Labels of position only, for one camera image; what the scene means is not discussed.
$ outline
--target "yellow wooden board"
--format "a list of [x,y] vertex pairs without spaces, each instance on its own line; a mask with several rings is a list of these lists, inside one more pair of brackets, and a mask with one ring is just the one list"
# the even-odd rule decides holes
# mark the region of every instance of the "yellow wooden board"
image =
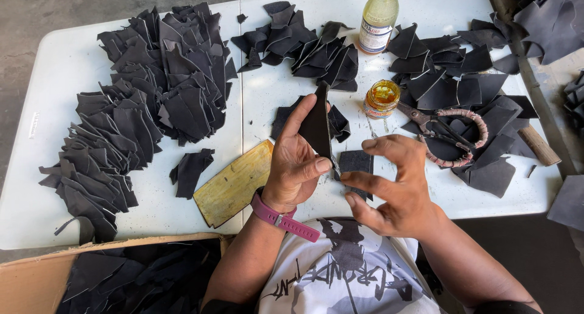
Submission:
[[272,151],[269,140],[247,151],[230,163],[194,194],[209,227],[218,228],[251,202],[253,193],[266,185]]

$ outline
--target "scissors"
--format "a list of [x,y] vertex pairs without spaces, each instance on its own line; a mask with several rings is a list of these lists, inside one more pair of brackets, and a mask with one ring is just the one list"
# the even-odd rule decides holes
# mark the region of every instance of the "scissors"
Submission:
[[[464,154],[462,157],[460,157],[459,159],[457,159],[455,161],[442,160],[442,159],[436,157],[434,154],[432,154],[432,152],[428,148],[428,144],[426,143],[426,140],[424,139],[424,137],[422,135],[419,134],[418,135],[419,140],[422,143],[424,143],[424,145],[426,146],[427,158],[430,159],[430,161],[437,164],[438,166],[455,168],[455,167],[462,167],[462,166],[466,165],[467,163],[469,163],[472,160],[471,149],[482,147],[483,145],[485,145],[486,140],[489,137],[489,132],[486,128],[485,122],[482,120],[480,115],[474,113],[473,111],[469,111],[469,110],[465,110],[465,109],[446,109],[446,110],[438,110],[436,112],[436,115],[426,115],[424,113],[421,113],[419,110],[414,109],[413,107],[411,107],[411,106],[409,106],[401,101],[398,102],[398,110],[400,110],[406,116],[408,116],[410,119],[412,119],[414,122],[416,122],[418,124],[418,126],[420,126],[420,129],[422,130],[422,133],[424,135],[428,135],[432,138],[438,138],[438,139],[444,140],[444,141],[451,143],[451,144],[453,144],[459,148],[462,148],[463,150],[466,151],[466,154]],[[464,137],[460,136],[447,123],[443,122],[441,119],[438,119],[438,117],[440,117],[440,116],[454,116],[454,115],[470,118],[472,121],[475,122],[475,124],[477,124],[478,131],[479,131],[478,141],[476,141],[475,143],[471,143],[470,141],[464,139]],[[439,133],[435,133],[434,131],[429,131],[428,128],[426,127],[426,124],[429,122],[436,122],[436,123],[440,124],[446,131],[449,132],[449,134],[450,134],[450,136],[452,136],[452,138],[449,138],[448,136],[445,136],[445,135],[442,135]]]

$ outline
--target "cardboard box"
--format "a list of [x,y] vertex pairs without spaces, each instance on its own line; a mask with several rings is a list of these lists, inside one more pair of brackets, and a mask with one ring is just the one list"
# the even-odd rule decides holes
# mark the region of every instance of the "cardboard box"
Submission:
[[204,239],[220,239],[223,255],[232,241],[232,236],[196,233],[84,244],[69,250],[0,264],[0,314],[54,314],[65,292],[71,266],[80,253]]

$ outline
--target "white t-shirt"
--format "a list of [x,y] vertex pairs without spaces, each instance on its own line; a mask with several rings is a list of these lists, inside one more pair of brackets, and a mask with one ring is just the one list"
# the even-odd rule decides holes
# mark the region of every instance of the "white t-shirt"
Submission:
[[315,219],[316,243],[287,233],[259,313],[444,313],[415,265],[418,242],[354,219]]

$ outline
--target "gray floor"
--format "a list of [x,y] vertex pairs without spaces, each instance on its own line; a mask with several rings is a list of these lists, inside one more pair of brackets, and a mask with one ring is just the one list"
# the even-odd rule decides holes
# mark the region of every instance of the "gray floor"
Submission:
[[[201,1],[214,4],[231,0],[0,0],[0,186],[34,57],[45,34],[129,18],[154,5],[164,12],[172,6]],[[542,216],[457,223],[532,292],[546,313],[577,313],[584,308],[584,268],[564,226]],[[61,249],[0,250],[0,263]]]

